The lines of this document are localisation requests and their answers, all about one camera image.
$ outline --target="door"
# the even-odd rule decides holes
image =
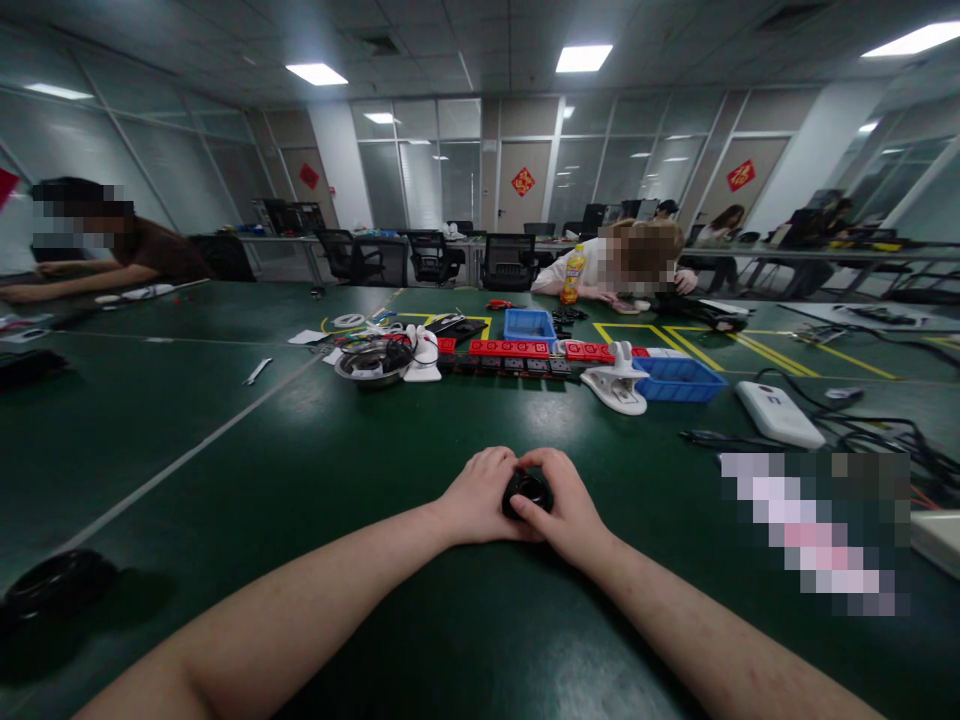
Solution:
[[[707,191],[703,207],[700,208],[700,215],[694,224],[703,225],[710,222],[731,205],[743,205],[747,209],[746,217],[750,217],[750,209],[757,202],[777,163],[780,162],[788,142],[790,142],[788,138],[733,140],[727,148],[727,154],[720,161],[720,169],[713,179],[710,190]],[[727,176],[742,167],[748,160],[753,165],[756,177],[745,185],[731,186]]]
[[[547,190],[550,142],[503,143],[500,149],[500,207],[497,232],[523,232],[523,224],[540,222]],[[523,195],[513,180],[526,168],[533,185]]]

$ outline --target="ceiling light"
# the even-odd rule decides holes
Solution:
[[[613,50],[613,45],[578,45],[560,53],[557,72],[596,72]]]
[[[66,98],[67,100],[89,100],[93,97],[93,95],[89,95],[88,93],[58,88],[56,85],[47,85],[46,83],[34,83],[33,85],[24,85],[24,87],[27,90],[34,90],[35,92],[42,92],[47,95],[56,95],[57,97]]]
[[[395,122],[393,119],[393,113],[364,113],[363,116],[365,118],[369,118],[377,125],[389,125],[390,123]]]
[[[347,79],[324,63],[287,65],[287,70],[299,75],[311,85],[346,85]]]
[[[960,21],[935,23],[914,30],[899,40],[887,43],[876,50],[864,53],[861,57],[892,57],[896,55],[916,55],[945,42],[960,37]]]

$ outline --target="blue plastic tray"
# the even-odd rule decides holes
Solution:
[[[650,373],[635,385],[647,400],[707,403],[727,387],[726,380],[693,358],[634,358],[633,367]]]
[[[507,310],[503,339],[511,342],[545,340],[553,342],[557,333],[553,329],[553,319],[546,310]]]

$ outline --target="plastic bottle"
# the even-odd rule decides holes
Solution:
[[[577,245],[567,260],[567,279],[560,292],[560,302],[564,305],[573,305],[577,301],[577,288],[580,287],[580,276],[587,264],[587,256],[583,254],[583,244]]]

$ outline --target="man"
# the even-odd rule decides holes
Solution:
[[[518,467],[542,469],[554,494],[549,515],[520,495],[510,504],[526,522],[503,515],[501,499]],[[444,550],[544,539],[610,597],[711,716],[880,717],[617,538],[562,452],[542,448],[518,460],[512,450],[493,447],[474,455],[439,500],[314,550],[208,610],[115,680],[77,720],[265,720],[326,665],[388,593]],[[644,710],[638,706],[635,713]]]
[[[578,297],[613,304],[618,292],[652,294],[662,291],[661,285],[671,280],[681,295],[692,292],[697,286],[696,273],[676,268],[685,241],[683,230],[670,216],[679,209],[675,201],[665,200],[650,222],[621,220],[601,228],[600,237],[582,243],[587,263],[580,274]],[[569,254],[564,255],[544,268],[530,291],[559,295],[569,259]]]
[[[113,258],[40,263],[44,277],[94,273],[88,277],[41,285],[0,288],[0,299],[43,302],[77,293],[128,288],[157,281],[174,285],[212,278],[200,253],[185,238],[150,220],[138,218],[133,203],[112,199],[111,189],[90,180],[62,177],[44,180],[31,191],[47,216],[73,220],[75,233],[101,235]]]

